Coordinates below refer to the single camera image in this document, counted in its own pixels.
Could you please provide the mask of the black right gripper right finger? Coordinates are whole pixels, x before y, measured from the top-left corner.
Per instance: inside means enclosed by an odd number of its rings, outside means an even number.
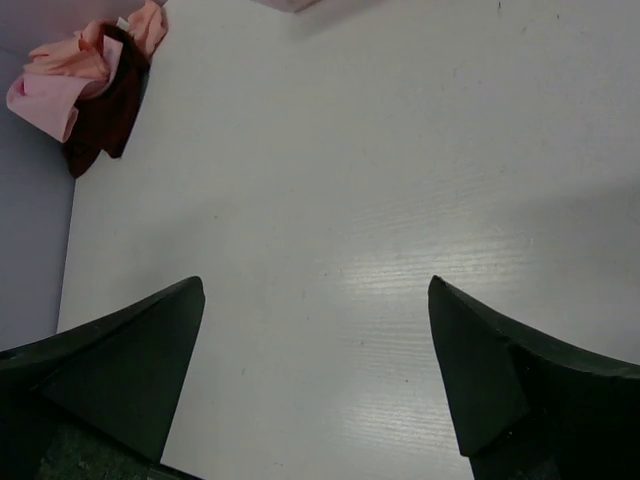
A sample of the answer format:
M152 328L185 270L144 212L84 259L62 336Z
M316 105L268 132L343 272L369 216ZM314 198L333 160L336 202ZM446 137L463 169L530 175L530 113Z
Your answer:
M475 478L638 478L638 365L531 328L438 276L428 311Z

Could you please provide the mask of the light pink t-shirt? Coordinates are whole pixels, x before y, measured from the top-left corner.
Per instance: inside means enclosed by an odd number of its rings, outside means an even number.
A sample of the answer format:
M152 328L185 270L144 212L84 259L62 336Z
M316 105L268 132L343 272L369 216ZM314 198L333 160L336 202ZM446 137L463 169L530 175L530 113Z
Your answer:
M121 42L104 38L104 54L110 68L105 80L23 73L9 87L8 109L55 140L66 142L78 118L75 103L96 98L108 89L115 78L122 49Z

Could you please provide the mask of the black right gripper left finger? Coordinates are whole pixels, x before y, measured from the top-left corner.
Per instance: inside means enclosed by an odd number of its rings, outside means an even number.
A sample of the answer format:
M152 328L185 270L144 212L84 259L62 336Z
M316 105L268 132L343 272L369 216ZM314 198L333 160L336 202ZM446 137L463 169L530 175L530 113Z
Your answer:
M2 351L2 478L188 478L162 456L203 313L192 276Z

